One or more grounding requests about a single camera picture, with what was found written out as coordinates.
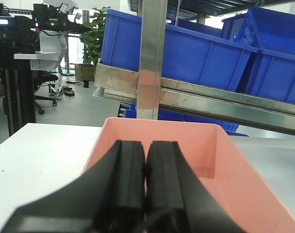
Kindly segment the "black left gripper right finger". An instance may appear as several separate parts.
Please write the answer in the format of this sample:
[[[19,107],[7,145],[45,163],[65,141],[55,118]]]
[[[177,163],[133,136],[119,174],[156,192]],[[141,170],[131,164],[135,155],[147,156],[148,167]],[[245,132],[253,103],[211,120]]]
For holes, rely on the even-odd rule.
[[[243,233],[186,162],[177,142],[153,141],[147,157],[148,233]]]

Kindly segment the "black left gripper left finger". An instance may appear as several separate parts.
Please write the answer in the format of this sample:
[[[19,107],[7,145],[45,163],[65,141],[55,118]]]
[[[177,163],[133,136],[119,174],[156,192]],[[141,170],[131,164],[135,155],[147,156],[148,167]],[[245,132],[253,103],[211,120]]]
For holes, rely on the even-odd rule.
[[[117,140],[63,188],[18,207],[4,233],[131,233],[144,219],[143,146]]]

